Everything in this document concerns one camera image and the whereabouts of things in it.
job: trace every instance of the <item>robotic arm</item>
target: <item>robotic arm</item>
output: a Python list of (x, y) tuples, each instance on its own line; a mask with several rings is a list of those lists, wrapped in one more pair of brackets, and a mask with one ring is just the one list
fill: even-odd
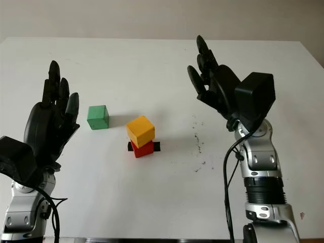
[(68, 82), (60, 78), (59, 65), (52, 61), (42, 102), (31, 110), (24, 143), (0, 138), (0, 173), (13, 179), (1, 242), (43, 242), (51, 210), (56, 216), (58, 242), (58, 213), (50, 195), (55, 187), (54, 173), (61, 167), (56, 160), (79, 128), (78, 108), (78, 93), (69, 95)]
[(231, 242), (234, 235), (226, 163), (236, 146), (247, 190), (246, 216), (253, 221), (243, 228), (244, 242), (299, 242), (292, 207), (286, 203), (283, 191), (278, 156), (271, 142), (272, 127), (265, 120), (275, 101), (273, 75), (252, 72), (241, 82), (229, 67), (218, 65), (201, 36), (197, 37), (197, 46), (201, 75), (188, 66), (197, 99), (221, 113), (237, 140), (224, 160), (225, 207)]

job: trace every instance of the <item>stacked blocks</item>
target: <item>stacked blocks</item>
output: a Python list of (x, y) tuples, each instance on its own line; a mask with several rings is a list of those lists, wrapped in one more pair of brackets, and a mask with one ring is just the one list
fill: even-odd
[(92, 130), (109, 128), (109, 114), (106, 106), (90, 106), (87, 121)]
[(154, 152), (155, 128), (145, 116), (131, 121), (126, 128), (136, 158)]

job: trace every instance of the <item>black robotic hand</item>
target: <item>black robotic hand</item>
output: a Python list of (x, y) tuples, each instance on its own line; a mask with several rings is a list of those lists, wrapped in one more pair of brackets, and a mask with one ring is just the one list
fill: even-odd
[(24, 143), (9, 137), (0, 139), (0, 173), (34, 184), (44, 170), (59, 171), (56, 160), (79, 128), (78, 109), (78, 93), (69, 95), (68, 82), (60, 78), (59, 65), (52, 61), (42, 102), (30, 112)]
[(197, 99), (216, 109), (227, 120), (229, 131), (234, 131), (239, 121), (248, 131), (257, 129), (275, 101), (273, 75), (252, 72), (241, 82), (228, 66), (218, 65), (200, 35), (197, 46), (201, 75), (188, 66)]
[(42, 102), (31, 110), (24, 134), (24, 142), (32, 148), (40, 168), (59, 170), (56, 160), (79, 128), (76, 124), (78, 93), (69, 94), (67, 80), (60, 78), (59, 65), (52, 61)]

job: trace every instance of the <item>green cube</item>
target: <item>green cube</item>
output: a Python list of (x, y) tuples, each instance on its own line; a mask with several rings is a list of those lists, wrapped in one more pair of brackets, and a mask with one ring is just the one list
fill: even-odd
[(106, 106), (90, 106), (87, 121), (92, 130), (109, 128), (109, 114)]

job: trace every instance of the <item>white table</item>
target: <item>white table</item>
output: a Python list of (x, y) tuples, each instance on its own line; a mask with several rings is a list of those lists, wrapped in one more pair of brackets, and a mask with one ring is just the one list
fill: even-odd
[[(274, 74), (277, 100), (268, 119), (287, 200), (301, 237), (324, 237), (323, 68), (299, 42), (207, 43), (240, 79), (252, 71)], [(52, 193), (69, 198), (59, 207), (61, 236), (228, 238), (222, 161), (234, 134), (217, 111), (196, 100), (186, 70), (196, 66), (196, 56), (193, 40), (9, 38), (1, 44), (1, 135), (23, 140), (52, 60), (80, 95), (81, 128), (58, 160)], [(111, 128), (91, 131), (88, 107), (102, 104)], [(135, 159), (125, 124), (142, 114), (155, 125), (161, 152)], [(1, 222), (10, 182), (0, 176)], [(242, 238), (248, 220), (240, 172), (230, 199), (235, 236)], [(50, 223), (46, 235), (53, 235)]]

